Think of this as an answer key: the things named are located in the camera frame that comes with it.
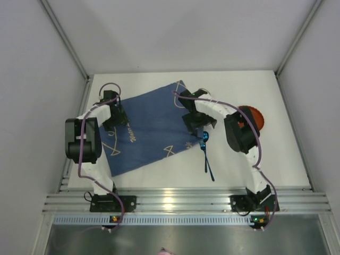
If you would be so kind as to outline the blue metallic spoon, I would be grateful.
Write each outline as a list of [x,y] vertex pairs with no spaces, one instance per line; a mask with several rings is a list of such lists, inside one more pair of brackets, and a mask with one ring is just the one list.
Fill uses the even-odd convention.
[[203,136],[202,139],[200,141],[200,148],[203,151],[204,155],[205,155],[205,172],[208,172],[208,159],[207,159],[207,146],[206,143],[209,139],[209,134],[207,131],[203,131]]

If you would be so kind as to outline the blue metallic fork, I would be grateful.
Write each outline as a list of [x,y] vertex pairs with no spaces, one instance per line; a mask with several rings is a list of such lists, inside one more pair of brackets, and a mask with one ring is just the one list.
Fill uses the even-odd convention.
[[215,178],[214,178],[213,172],[210,167],[210,163],[207,158],[206,143],[203,140],[201,140],[199,144],[200,144],[200,149],[203,151],[204,156],[205,156],[205,172],[206,173],[209,172],[211,180],[214,182]]

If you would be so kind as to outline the blue fish-print placemat cloth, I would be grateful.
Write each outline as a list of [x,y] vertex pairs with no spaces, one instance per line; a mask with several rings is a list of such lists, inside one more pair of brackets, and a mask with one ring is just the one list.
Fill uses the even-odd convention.
[[184,91],[182,80],[122,101],[129,124],[113,131],[100,128],[102,144],[112,176],[181,153],[201,138],[191,135],[182,116],[188,111],[173,91]]

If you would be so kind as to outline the red plate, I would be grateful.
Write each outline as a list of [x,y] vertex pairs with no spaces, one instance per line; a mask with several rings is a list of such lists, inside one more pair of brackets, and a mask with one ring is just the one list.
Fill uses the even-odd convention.
[[265,124],[265,119],[262,113],[260,112],[260,110],[256,109],[255,107],[247,106],[247,105],[239,106],[239,109],[241,109],[243,112],[245,112],[245,110],[248,109],[252,116],[252,117],[249,117],[249,119],[254,120],[254,123],[259,131],[262,130]]

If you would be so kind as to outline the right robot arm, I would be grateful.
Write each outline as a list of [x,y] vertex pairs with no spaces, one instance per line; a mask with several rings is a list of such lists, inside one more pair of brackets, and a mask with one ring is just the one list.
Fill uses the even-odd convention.
[[256,109],[218,101],[203,89],[194,93],[186,89],[174,92],[174,95],[188,110],[182,119],[191,135],[204,140],[207,137],[203,131],[205,126],[214,128],[222,124],[229,147],[247,159],[249,166],[243,176],[246,181],[245,200],[251,207],[256,208],[268,199],[271,195],[269,182],[260,170],[262,148],[259,138],[264,121],[256,122]]

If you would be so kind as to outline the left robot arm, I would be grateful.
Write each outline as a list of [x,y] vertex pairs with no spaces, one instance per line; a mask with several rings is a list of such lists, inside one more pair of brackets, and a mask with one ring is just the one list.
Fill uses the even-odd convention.
[[65,121],[65,154],[78,166],[78,177],[92,182],[95,195],[115,192],[100,128],[113,131],[116,126],[128,123],[120,94],[112,90],[105,90],[99,102],[84,114]]

